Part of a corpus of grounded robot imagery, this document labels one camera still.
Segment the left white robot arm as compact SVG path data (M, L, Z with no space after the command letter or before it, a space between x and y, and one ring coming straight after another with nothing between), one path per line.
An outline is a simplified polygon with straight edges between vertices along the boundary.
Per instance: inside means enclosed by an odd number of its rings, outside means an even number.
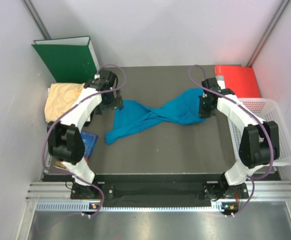
M71 199L87 200L101 196L96 175L85 159L81 131L94 114L124 107L118 83L118 77L112 71L99 71L84 84L70 110L56 123L51 121L48 124L48 153L60 160L72 175Z

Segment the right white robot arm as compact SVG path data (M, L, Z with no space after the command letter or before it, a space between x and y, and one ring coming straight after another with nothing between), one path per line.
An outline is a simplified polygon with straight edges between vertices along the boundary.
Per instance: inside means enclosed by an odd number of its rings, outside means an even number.
M216 77L201 83L203 94L199 96L198 115L207 119L216 111L224 114L240 131L239 158L222 173L215 191L216 198L230 198L263 166L271 167L280 156L279 126L275 121L265 121L252 113Z

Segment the blue t shirt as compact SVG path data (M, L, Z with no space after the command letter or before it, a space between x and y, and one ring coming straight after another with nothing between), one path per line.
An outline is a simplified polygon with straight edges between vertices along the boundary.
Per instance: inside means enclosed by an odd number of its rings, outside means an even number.
M115 111L113 129L105 134L108 145L138 134L163 122L192 125L203 122L199 116L201 88L191 88L163 106L148 107L135 100L124 100L124 107Z

